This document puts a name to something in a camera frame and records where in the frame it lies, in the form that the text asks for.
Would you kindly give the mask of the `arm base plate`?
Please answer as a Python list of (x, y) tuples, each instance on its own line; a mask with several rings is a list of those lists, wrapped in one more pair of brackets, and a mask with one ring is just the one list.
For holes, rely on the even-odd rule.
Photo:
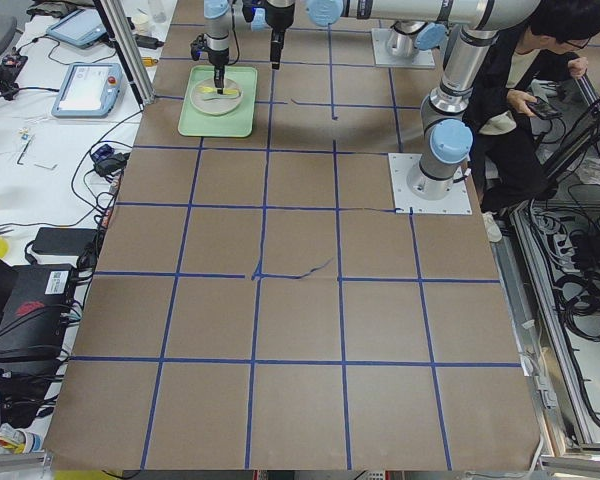
[(389, 153), (389, 172), (397, 213), (471, 215), (466, 177), (458, 166), (454, 176), (433, 180), (420, 169), (421, 154)]
[(371, 30), (374, 62), (377, 67), (433, 70), (431, 50), (419, 50), (414, 35), (403, 35), (391, 28)]

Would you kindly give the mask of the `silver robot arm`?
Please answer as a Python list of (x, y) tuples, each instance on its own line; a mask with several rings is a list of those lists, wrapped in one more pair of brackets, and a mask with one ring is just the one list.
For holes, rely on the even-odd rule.
[(227, 0), (205, 0), (203, 13), (206, 32), (203, 46), (199, 48), (207, 53), (214, 67), (213, 85), (217, 94), (224, 93), (225, 69), (229, 65), (230, 31), (234, 25), (232, 3)]
[[(229, 34), (235, 1), (204, 1), (206, 32), (202, 35), (209, 62), (214, 67), (216, 89), (224, 86), (229, 64)], [(271, 28), (270, 64), (279, 70), (286, 31), (293, 25), (296, 1), (240, 1), (247, 23), (255, 10), (264, 11)], [(451, 47), (449, 60), (438, 87), (425, 105), (443, 116), (458, 116), (466, 110), (469, 91), (488, 48), (500, 31), (527, 19), (540, 1), (303, 1), (310, 20), (319, 27), (335, 24), (340, 18), (384, 19), (429, 26), (462, 28)]]

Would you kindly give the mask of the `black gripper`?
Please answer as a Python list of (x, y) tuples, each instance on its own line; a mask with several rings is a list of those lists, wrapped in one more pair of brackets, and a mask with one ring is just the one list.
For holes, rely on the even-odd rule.
[(214, 67), (214, 88), (218, 94), (224, 94), (225, 88), (225, 69), (229, 64), (229, 50), (210, 50), (208, 52), (209, 62)]
[(284, 28), (273, 28), (271, 30), (270, 62), (272, 63), (272, 69), (274, 69), (274, 70), (280, 69), (282, 51), (284, 48), (284, 39), (285, 39), (285, 29)]

